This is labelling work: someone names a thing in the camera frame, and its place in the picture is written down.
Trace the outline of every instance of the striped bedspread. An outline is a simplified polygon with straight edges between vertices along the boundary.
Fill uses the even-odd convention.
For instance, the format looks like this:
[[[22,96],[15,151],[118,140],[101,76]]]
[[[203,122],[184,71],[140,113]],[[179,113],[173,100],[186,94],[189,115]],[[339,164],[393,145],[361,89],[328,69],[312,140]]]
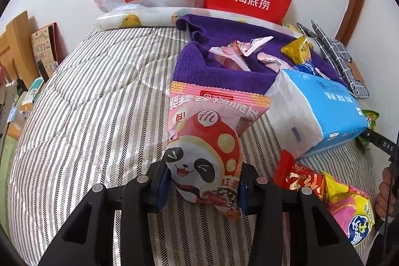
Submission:
[[[45,86],[23,128],[11,167],[11,239],[37,265],[69,214],[96,183],[126,184],[160,160],[168,139],[168,101],[177,56],[189,42],[173,27],[92,31]],[[245,161],[271,178],[280,148],[263,115],[241,137]],[[351,142],[302,162],[376,197],[372,156]],[[254,216],[229,221],[191,204],[171,187],[168,203],[148,215],[156,265],[246,265]],[[289,264],[285,217],[283,264]],[[357,248],[363,253],[374,234]],[[114,265],[120,265],[120,212]]]

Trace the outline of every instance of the purple towel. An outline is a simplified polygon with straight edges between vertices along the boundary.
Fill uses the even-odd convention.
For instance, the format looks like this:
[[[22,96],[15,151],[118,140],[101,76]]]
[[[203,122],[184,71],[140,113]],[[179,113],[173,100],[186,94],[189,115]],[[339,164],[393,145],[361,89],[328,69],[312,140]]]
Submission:
[[[188,28],[193,42],[189,43],[180,53],[173,73],[174,81],[250,93],[266,93],[274,83],[277,74],[257,59],[257,53],[253,53],[249,57],[243,56],[251,70],[249,72],[223,68],[216,61],[214,54],[208,52],[212,46],[227,46],[234,40],[250,42],[254,38],[273,36],[273,39],[266,43],[261,52],[271,54],[294,65],[280,51],[294,38],[268,28],[192,14],[183,16],[176,22],[176,26],[178,29]],[[331,80],[340,82],[334,68],[317,53],[312,50],[310,52],[313,64]]]

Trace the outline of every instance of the snack bag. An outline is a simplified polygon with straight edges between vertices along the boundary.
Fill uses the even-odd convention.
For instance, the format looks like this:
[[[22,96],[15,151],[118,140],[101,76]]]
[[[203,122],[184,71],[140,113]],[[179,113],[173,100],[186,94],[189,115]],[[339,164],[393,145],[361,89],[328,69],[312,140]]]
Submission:
[[[283,46],[281,52],[290,58],[294,64],[303,64],[310,60],[310,50],[306,36],[301,36]]]
[[[371,110],[369,110],[369,109],[362,109],[362,112],[363,112],[364,116],[365,116],[366,119],[367,119],[368,128],[369,128],[370,130],[374,130],[374,128],[376,127],[376,121],[377,121],[377,119],[380,117],[380,114],[377,113],[376,111],[371,111]],[[368,140],[366,140],[366,139],[363,139],[362,137],[358,137],[358,139],[359,139],[360,143],[361,143],[365,148],[368,147],[370,141],[368,141]]]
[[[286,150],[281,152],[273,181],[278,186],[290,190],[310,187],[320,200],[324,198],[324,176],[302,164],[297,164],[293,155]]]
[[[259,52],[256,57],[267,68],[271,69],[275,73],[278,73],[280,71],[280,69],[290,69],[291,68],[291,66],[287,62],[285,62],[284,60],[281,60],[280,58],[277,58],[275,56],[271,56],[270,54]]]
[[[313,62],[306,61],[303,64],[297,64],[294,67],[290,68],[291,70],[296,70],[296,71],[301,71],[303,73],[307,73],[310,75],[314,75],[317,77],[322,77],[324,79],[329,79],[325,74],[323,74],[319,68],[315,67],[315,65],[313,64]]]
[[[241,53],[235,43],[230,44],[229,46],[213,46],[209,49],[209,52],[215,55],[215,59],[220,62],[224,68],[251,71],[245,61],[241,58]]]
[[[172,82],[166,164],[179,193],[240,216],[240,135],[270,106],[264,95]]]
[[[254,38],[251,42],[236,41],[238,48],[246,57],[259,51],[267,42],[273,39],[272,36],[265,36],[263,38]]]
[[[328,210],[352,245],[356,246],[370,233],[375,222],[370,197],[357,188],[341,183],[329,173],[323,174]]]

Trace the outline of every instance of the pink snack bag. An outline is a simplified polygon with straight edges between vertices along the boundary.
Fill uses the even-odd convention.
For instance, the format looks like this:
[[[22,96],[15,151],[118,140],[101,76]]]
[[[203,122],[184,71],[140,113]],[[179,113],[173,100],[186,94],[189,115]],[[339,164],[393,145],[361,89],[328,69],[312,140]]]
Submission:
[[[229,218],[239,218],[239,136],[269,106],[264,95],[172,82],[165,157],[186,200],[213,204]]]

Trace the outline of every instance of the yellow snack packet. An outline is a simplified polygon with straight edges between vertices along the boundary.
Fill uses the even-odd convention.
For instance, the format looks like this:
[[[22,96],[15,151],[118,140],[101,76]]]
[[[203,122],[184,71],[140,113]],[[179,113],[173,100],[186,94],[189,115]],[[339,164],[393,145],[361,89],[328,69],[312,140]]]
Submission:
[[[301,64],[310,60],[310,50],[306,36],[301,36],[283,46],[281,52],[289,57],[294,64]]]
[[[370,197],[361,190],[345,185],[329,173],[325,178],[327,208],[353,246],[371,232],[375,223]]]

